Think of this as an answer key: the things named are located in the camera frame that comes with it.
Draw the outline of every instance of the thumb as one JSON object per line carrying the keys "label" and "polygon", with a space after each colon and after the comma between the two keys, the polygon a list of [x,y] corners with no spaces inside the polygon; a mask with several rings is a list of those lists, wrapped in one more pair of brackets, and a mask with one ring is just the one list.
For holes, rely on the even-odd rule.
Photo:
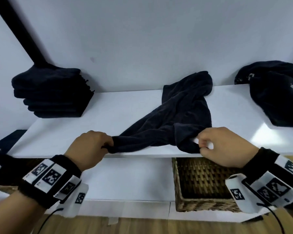
{"label": "thumb", "polygon": [[202,147],[202,148],[200,148],[200,154],[209,160],[213,160],[213,155],[214,155],[213,149],[208,149],[206,147]]}

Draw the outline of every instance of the stack of folded towels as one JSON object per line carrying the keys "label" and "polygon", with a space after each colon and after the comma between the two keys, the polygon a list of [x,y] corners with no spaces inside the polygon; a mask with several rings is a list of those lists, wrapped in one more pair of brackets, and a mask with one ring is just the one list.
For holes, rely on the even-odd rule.
{"label": "stack of folded towels", "polygon": [[80,69],[32,66],[12,79],[14,96],[40,118],[81,117],[93,92]]}

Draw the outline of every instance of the basket rim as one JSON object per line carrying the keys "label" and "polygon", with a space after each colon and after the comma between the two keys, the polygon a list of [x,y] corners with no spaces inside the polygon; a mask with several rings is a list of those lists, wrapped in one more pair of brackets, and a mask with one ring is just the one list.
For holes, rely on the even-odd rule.
{"label": "basket rim", "polygon": [[184,198],[183,197],[183,194],[182,194],[182,191],[181,191],[181,186],[180,186],[180,178],[179,178],[179,172],[178,172],[177,158],[173,157],[172,160],[173,160],[174,170],[175,170],[176,175],[177,175],[177,185],[175,185],[175,187],[177,186],[177,189],[179,191],[179,194],[180,194],[179,198],[180,198],[180,200],[182,200],[182,201],[188,201],[188,202],[189,201],[217,201],[217,202],[222,202],[223,201],[223,202],[228,202],[228,201],[231,201],[232,200],[233,202],[235,202],[233,198],[229,198],[229,199],[216,199],[216,198],[197,198],[197,199],[195,199],[195,198]]}

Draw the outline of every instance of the brown basket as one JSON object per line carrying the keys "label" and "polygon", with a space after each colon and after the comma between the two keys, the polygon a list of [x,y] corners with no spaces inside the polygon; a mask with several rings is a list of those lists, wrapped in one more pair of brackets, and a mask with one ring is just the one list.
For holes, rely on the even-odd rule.
{"label": "brown basket", "polygon": [[0,191],[12,194],[17,190],[20,180],[42,161],[43,158],[16,158],[16,170],[11,172],[10,167],[0,168]]}
{"label": "brown basket", "polygon": [[225,185],[240,173],[203,157],[172,158],[176,211],[221,210],[241,212]]}

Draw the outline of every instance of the person's left hand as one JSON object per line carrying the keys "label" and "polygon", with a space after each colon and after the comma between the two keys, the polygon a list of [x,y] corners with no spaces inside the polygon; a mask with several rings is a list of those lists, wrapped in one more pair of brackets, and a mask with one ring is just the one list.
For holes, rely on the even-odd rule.
{"label": "person's left hand", "polygon": [[103,132],[88,131],[77,137],[64,154],[83,172],[97,165],[108,153],[102,146],[113,146],[112,137]]}

